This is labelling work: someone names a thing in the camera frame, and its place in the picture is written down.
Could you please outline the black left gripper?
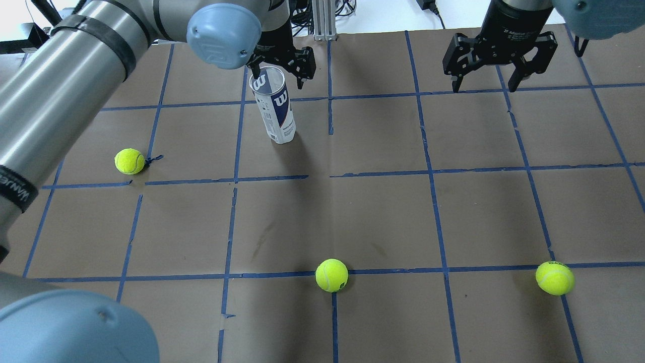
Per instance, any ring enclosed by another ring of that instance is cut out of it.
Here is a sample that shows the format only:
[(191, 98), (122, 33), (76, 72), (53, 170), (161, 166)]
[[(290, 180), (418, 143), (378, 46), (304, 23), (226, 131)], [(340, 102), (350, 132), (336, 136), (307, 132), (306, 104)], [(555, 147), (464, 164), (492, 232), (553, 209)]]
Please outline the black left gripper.
[(290, 64), (290, 74), (296, 77), (297, 89), (313, 80), (316, 72), (315, 52), (310, 46), (296, 49), (293, 45), (292, 23), (263, 31), (246, 66), (251, 69), (254, 80), (261, 75), (261, 64)]

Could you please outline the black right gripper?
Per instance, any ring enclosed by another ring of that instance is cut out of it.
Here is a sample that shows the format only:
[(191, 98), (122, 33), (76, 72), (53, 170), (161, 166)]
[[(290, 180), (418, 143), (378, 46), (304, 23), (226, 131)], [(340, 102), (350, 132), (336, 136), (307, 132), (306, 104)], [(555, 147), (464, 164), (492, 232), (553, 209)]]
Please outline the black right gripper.
[(453, 93), (463, 78), (482, 65), (513, 64), (507, 87), (516, 92), (533, 74), (546, 72), (558, 48), (555, 34), (541, 33), (554, 6), (551, 1), (491, 1), (475, 38), (454, 34), (442, 59)]

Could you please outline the yellow tennis ball near left arm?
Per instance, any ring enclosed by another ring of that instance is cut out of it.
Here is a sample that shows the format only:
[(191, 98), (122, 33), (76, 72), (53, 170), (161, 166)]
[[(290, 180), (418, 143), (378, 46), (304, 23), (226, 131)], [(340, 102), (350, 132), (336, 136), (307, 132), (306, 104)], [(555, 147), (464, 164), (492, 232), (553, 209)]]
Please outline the yellow tennis ball near left arm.
[(137, 149), (127, 148), (115, 154), (114, 165), (126, 175), (138, 174), (146, 165), (146, 159)]

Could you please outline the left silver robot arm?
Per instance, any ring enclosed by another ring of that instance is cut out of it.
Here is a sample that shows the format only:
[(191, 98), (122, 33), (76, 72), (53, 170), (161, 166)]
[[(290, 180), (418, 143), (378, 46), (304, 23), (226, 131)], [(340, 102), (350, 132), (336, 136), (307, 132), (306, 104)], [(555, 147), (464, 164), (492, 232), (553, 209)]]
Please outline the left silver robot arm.
[[(157, 40), (252, 67), (288, 1), (89, 1), (2, 85), (2, 262), (10, 230)], [(159, 362), (154, 329), (114, 298), (2, 271), (2, 362)]]

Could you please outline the yellow tennis ball near right arm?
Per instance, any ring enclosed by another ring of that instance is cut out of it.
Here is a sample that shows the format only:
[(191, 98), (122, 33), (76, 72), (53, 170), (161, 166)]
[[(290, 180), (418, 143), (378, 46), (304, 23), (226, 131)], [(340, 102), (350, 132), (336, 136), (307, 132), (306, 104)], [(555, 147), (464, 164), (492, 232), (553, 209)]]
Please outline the yellow tennis ball near right arm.
[(575, 285), (571, 269), (558, 261), (547, 261), (540, 264), (535, 271), (535, 280), (544, 292), (555, 296), (568, 294)]

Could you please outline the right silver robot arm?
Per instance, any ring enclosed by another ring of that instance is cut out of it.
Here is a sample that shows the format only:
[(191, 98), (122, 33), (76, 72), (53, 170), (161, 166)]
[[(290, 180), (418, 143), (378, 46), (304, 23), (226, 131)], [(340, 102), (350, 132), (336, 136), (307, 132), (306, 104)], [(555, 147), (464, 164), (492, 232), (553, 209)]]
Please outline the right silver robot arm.
[(481, 32), (473, 38), (456, 33), (442, 60), (452, 90), (463, 78), (488, 65), (514, 65), (509, 91), (522, 80), (544, 73), (558, 48), (555, 35), (544, 32), (556, 10), (574, 35), (574, 53), (582, 57), (590, 40), (609, 39), (643, 26), (643, 1), (491, 1)]

